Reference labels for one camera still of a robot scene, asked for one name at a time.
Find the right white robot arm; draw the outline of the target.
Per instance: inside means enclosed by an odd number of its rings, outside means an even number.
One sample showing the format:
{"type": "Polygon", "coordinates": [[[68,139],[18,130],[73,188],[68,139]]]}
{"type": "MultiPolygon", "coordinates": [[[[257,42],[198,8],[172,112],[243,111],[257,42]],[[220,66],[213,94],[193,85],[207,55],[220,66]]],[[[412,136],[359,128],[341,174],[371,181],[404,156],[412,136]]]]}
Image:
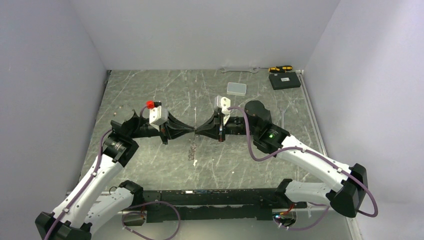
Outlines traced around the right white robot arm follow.
{"type": "Polygon", "coordinates": [[[262,158],[253,156],[256,162],[278,158],[299,166],[320,180],[313,183],[284,179],[275,194],[280,207],[309,202],[330,206],[348,218],[362,213],[360,207],[369,192],[367,170],[363,165],[356,163],[350,166],[338,162],[302,143],[274,124],[270,110],[259,100],[249,101],[243,109],[239,107],[241,117],[231,117],[232,109],[229,100],[224,97],[215,106],[212,117],[197,127],[195,133],[220,142],[227,135],[245,135],[251,155],[253,146],[265,154],[262,158]]]}

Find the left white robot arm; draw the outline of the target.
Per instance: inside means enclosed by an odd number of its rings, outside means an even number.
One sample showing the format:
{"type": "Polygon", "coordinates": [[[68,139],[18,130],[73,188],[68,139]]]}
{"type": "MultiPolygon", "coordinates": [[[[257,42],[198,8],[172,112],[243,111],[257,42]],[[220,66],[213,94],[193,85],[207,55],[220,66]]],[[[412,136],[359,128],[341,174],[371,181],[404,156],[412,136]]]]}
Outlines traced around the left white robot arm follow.
{"type": "Polygon", "coordinates": [[[138,138],[160,137],[163,144],[195,131],[161,106],[148,102],[145,118],[134,109],[119,110],[111,120],[111,129],[100,140],[92,166],[71,193],[52,212],[41,212],[35,220],[44,240],[89,240],[117,212],[162,204],[160,196],[147,196],[142,186],[126,180],[104,200],[103,189],[128,164],[139,145],[138,138]]]}

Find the metal keyring disc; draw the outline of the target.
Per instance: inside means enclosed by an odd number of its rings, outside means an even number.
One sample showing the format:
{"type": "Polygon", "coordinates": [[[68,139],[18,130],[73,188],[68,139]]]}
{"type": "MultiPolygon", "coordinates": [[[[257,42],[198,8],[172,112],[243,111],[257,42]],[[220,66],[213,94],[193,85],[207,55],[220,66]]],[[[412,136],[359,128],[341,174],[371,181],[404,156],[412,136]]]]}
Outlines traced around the metal keyring disc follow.
{"type": "Polygon", "coordinates": [[[201,137],[198,134],[193,134],[193,136],[189,139],[190,147],[188,151],[188,159],[190,161],[196,160],[196,149],[201,143],[201,137]]]}

